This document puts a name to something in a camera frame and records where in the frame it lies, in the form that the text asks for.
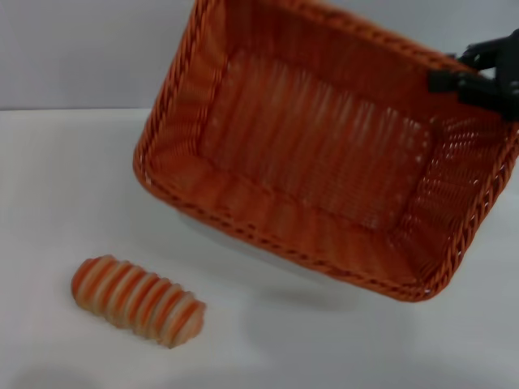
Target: wicker basket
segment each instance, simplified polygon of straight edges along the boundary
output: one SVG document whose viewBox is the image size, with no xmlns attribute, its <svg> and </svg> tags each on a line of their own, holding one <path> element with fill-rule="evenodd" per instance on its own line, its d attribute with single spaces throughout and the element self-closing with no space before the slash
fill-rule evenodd
<svg viewBox="0 0 519 389">
<path fill-rule="evenodd" d="M 427 90 L 472 71 L 310 0 L 198 0 L 134 168 L 231 236 L 402 301 L 450 281 L 517 126 Z"/>
</svg>

